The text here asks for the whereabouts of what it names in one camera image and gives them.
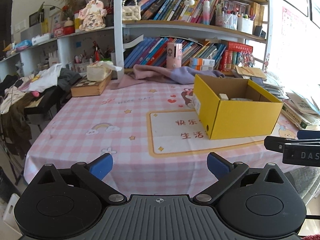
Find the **yellow tape roll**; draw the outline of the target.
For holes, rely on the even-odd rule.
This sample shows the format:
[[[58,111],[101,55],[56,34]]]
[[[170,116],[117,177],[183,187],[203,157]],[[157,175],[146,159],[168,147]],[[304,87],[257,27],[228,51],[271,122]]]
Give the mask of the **yellow tape roll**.
[[[253,101],[253,100],[247,99],[247,98],[231,98],[230,101]]]

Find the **stack of papers books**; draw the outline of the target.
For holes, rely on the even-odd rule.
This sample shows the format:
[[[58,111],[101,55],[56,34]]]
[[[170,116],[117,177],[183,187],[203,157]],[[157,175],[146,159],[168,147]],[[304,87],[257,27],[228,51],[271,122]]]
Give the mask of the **stack of papers books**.
[[[319,130],[319,106],[313,99],[308,99],[284,86],[271,74],[259,68],[233,66],[232,72],[237,77],[251,79],[283,102],[281,112],[299,129]]]

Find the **yellow cardboard box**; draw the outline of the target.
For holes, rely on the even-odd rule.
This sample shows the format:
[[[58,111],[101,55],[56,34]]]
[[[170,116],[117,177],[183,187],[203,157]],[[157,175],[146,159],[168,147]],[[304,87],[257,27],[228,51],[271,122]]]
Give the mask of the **yellow cardboard box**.
[[[227,94],[222,101],[219,94]],[[247,98],[253,101],[230,101]],[[249,79],[196,75],[193,106],[211,140],[270,135],[283,103]]]

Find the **white eraser block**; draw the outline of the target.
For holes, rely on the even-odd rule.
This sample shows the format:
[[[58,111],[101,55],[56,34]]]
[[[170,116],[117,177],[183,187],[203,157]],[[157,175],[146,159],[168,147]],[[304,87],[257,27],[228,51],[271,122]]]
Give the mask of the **white eraser block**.
[[[220,100],[222,100],[222,101],[228,101],[228,100],[229,100],[227,94],[223,94],[223,93],[220,93],[220,94],[219,94],[219,98],[220,98]]]

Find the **pile of clothes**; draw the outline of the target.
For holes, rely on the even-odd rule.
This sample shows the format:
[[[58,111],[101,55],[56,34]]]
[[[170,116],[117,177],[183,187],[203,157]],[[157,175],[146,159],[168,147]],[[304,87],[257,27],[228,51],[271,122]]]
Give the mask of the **pile of clothes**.
[[[31,148],[31,128],[24,109],[52,89],[69,92],[81,78],[80,74],[55,64],[49,69],[22,78],[6,76],[1,82],[1,124],[8,148],[14,155],[24,158]]]

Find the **wooden chess box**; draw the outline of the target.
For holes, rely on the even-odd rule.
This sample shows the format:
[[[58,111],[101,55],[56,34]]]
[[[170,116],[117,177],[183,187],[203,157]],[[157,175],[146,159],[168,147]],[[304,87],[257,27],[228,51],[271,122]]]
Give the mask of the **wooden chess box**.
[[[103,81],[89,81],[87,76],[84,76],[71,87],[71,95],[73,98],[99,96],[105,90],[110,81],[111,75],[103,79]]]

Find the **red book set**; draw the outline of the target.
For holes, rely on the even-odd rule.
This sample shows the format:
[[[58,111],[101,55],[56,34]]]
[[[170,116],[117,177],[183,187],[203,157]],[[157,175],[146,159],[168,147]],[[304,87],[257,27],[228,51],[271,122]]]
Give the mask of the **red book set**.
[[[239,65],[242,59],[249,59],[253,53],[253,47],[247,44],[221,40],[226,48],[221,56],[218,70],[229,72]]]

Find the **tissue pack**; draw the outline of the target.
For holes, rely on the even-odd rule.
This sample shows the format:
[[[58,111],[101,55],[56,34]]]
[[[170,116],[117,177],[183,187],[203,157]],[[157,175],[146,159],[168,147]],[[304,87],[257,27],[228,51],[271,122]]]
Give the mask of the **tissue pack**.
[[[116,72],[116,80],[121,80],[124,75],[124,68],[118,67],[112,61],[96,61],[87,66],[87,79],[89,81],[103,81]]]

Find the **pink purple cloth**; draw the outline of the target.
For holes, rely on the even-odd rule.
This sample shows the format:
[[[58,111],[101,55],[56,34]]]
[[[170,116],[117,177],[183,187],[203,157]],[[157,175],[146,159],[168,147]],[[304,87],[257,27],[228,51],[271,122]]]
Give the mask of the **pink purple cloth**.
[[[191,85],[194,84],[196,75],[207,75],[221,78],[225,77],[225,75],[218,70],[202,71],[195,70],[190,67],[167,69],[164,67],[136,64],[134,65],[131,73],[125,74],[119,82],[111,83],[109,88],[112,90],[121,89],[146,83],[146,81]]]

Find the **white orange medicine box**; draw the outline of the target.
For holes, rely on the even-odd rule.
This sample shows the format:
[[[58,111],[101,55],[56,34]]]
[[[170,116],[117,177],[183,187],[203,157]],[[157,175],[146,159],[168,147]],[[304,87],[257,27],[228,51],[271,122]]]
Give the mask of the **white orange medicine box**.
[[[189,61],[189,67],[199,71],[212,71],[215,67],[215,60],[192,57]]]

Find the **white pen holder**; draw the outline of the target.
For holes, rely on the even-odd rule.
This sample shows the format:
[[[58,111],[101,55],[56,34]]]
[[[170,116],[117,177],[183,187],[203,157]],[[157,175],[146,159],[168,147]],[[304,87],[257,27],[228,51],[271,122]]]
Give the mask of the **white pen holder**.
[[[253,20],[250,20],[248,18],[239,17],[238,23],[237,23],[237,31],[247,33],[252,35],[253,34]]]

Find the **pink cylindrical case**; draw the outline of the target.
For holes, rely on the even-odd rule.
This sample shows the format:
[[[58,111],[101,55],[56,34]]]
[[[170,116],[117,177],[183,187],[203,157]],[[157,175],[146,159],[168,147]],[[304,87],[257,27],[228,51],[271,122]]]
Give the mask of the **pink cylindrical case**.
[[[181,43],[170,42],[167,44],[166,68],[176,69],[182,66],[182,47]]]

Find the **white bookshelf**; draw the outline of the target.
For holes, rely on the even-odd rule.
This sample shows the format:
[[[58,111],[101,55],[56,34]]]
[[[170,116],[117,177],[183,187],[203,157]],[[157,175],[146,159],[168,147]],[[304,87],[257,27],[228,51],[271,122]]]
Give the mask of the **white bookshelf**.
[[[145,37],[171,36],[190,38],[197,41],[214,38],[239,43],[254,41],[263,43],[266,46],[270,43],[269,37],[262,38],[238,30],[200,23],[158,20],[121,22],[121,0],[115,0],[114,8],[116,12],[114,13],[114,24],[111,27],[59,36],[52,40],[31,46],[20,53],[16,53],[2,60],[1,79],[4,79],[7,75],[16,73],[15,64],[17,62],[22,64],[23,75],[31,74],[36,70],[40,62],[41,50],[46,49],[52,42],[57,44],[59,61],[63,65],[70,63],[77,53],[83,51],[85,45],[92,46],[93,41],[97,41],[101,47],[111,44],[114,47],[111,53],[111,59],[113,63],[119,67],[124,66],[124,52],[133,46],[129,40],[134,40],[140,35],[144,35]]]

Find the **pink doll figure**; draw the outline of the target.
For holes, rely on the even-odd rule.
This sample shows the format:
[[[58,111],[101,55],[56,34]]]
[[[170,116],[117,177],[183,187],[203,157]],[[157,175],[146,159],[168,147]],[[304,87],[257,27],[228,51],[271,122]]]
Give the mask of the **pink doll figure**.
[[[84,9],[79,11],[78,19],[81,31],[92,31],[106,27],[104,17],[107,15],[104,4],[100,0],[90,0]]]

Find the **white quilted handbag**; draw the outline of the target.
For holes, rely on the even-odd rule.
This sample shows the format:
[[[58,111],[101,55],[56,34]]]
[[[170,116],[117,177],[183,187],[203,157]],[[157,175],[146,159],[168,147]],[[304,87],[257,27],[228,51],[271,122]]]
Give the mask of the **white quilted handbag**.
[[[134,5],[125,5],[127,1],[133,1]],[[140,21],[141,8],[137,0],[122,0],[122,20],[123,21]]]

